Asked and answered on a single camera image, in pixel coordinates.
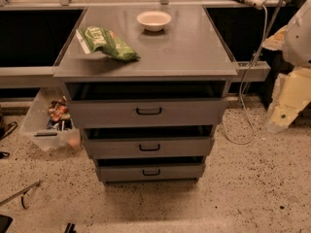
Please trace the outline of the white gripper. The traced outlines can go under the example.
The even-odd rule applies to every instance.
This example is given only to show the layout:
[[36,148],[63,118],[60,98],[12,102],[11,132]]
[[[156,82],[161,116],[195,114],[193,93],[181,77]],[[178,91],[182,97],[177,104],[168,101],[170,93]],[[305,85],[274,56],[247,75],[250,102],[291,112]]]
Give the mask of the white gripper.
[[311,103],[311,69],[294,67],[287,75],[280,75],[273,90],[266,129],[278,133],[289,128]]

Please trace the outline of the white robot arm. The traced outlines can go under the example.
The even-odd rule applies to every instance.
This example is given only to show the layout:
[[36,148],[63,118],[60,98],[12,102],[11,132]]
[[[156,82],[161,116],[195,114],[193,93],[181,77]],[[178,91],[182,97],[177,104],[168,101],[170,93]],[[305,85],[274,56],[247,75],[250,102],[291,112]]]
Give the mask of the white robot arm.
[[311,0],[306,0],[289,23],[263,42],[268,50],[280,50],[293,65],[279,96],[273,99],[266,125],[272,133],[289,128],[311,102]]

